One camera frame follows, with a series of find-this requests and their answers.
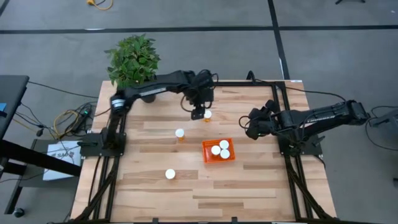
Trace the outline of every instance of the white bottle cap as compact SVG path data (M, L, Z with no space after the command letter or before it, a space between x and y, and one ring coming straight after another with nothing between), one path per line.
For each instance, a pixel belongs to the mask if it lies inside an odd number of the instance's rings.
M206 118L206 119L211 118L211 111L210 111L210 110L206 110L206 111L205 111L205 118Z
M229 151L227 149L223 149L223 150L221 150L220 155L221 155L221 158L228 159L230 153L229 153Z
M213 146L211 147L211 153L213 153L213 155L218 155L221 152L221 149L219 146Z
M228 141L227 141L227 140L222 140L222 141L220 141L220 147L221 147L222 149L227 149L227 148L229 147Z
M166 170L166 178L171 180L175 177L175 171L173 169Z
M176 135L178 138L184 137L184 129L178 128L177 130L175 130L175 135Z

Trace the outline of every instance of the plant pot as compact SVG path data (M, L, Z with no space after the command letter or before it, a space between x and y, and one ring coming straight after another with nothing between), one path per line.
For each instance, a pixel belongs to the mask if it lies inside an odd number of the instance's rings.
M141 99L142 99L145 103L152 103L153 101L155 101L156 95L144 96L144 97L141 97Z

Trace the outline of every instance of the wooden tabletop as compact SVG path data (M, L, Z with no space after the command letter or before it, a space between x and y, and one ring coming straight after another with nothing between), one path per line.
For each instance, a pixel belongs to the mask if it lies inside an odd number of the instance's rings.
M286 85L303 89L300 82L286 81ZM109 97L114 93L111 82L103 82L96 114L109 108ZM287 93L292 110L308 109L305 93ZM231 217L239 221L294 220L285 162L276 137L255 141L238 125L240 116L272 99L270 87L218 86L209 123L190 120L190 113L180 107L181 94L156 97L150 104L136 101L127 116L127 145L119 165L112 222L151 222L155 217L160 222L225 222ZM279 99L283 109L281 95ZM108 116L94 119L95 132L106 126ZM182 142L175 137L177 128L185 130ZM221 138L233 138L236 160L204 164L201 142ZM327 213L335 216L323 165L313 156L302 156L302 160L309 191ZM83 163L72 218L88 203L96 161L97 157L92 157ZM176 170L174 180L165 178L167 169ZM305 216L299 189L297 192ZM106 194L100 217L104 217Z

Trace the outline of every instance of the orange tray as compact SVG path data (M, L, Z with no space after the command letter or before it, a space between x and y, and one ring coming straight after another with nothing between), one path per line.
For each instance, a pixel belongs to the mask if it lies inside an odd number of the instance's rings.
M217 156L213 155L211 153L211 147L213 146L220 146L220 141L222 140L227 140L229 143L229 158L228 159L223 159L221 156L218 154ZM227 161L234 161L235 160L235 152L234 152L234 144L232 143L232 139L217 139L217 140L206 140L201 142L201 145L203 146L203 160L205 163L216 163L216 162L227 162Z

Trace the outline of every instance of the potted plant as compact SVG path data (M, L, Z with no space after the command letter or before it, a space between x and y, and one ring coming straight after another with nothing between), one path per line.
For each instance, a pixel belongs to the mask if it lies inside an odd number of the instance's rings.
M116 82L118 89L135 87L155 79L157 63L160 58L156 54L154 39L143 35L133 35L119 41L118 48L106 50L111 59L108 67L112 85ZM146 103L155 100L155 95L142 98Z

